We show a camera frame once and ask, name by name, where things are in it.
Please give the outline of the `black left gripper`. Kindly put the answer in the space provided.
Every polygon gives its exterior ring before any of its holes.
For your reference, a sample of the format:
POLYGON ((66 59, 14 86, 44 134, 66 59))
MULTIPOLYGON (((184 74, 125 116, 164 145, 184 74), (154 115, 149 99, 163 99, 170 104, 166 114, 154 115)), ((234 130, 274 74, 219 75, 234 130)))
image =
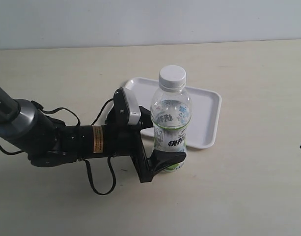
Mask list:
POLYGON ((104 125, 104 153, 112 157, 129 156, 141 183, 151 182, 155 174, 174 172, 183 165, 185 152, 165 152, 153 150, 148 158, 140 131, 153 127, 151 111, 139 106, 140 119, 137 125, 120 127, 116 124, 115 110, 111 109, 104 125))

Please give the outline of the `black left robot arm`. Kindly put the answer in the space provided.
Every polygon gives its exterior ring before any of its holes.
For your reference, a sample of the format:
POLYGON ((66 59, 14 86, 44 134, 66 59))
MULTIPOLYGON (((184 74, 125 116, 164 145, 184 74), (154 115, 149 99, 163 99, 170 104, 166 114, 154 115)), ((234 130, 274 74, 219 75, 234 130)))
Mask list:
POLYGON ((13 99, 0 87, 0 137, 26 153, 36 167, 129 156, 140 182, 150 182, 163 169, 184 161, 186 154, 180 151, 146 155, 140 132, 153 123, 132 91, 118 88, 112 102, 104 125, 68 126, 39 103, 13 99))

